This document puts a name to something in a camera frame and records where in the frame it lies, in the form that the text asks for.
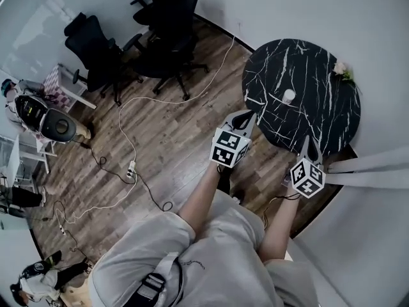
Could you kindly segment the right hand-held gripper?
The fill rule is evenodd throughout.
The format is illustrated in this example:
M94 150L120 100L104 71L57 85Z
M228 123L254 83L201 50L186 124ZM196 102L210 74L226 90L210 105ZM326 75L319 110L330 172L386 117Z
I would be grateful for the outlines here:
M311 198L325 185L323 156L318 142L306 135L298 162L290 169L292 188L305 198Z

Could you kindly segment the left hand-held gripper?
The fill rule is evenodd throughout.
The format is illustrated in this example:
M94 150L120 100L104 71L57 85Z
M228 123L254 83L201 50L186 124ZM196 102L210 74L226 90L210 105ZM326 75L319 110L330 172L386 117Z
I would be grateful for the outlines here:
M229 114L224 125L217 127L212 138L210 160L227 168L233 168L247 153L257 115L251 110Z

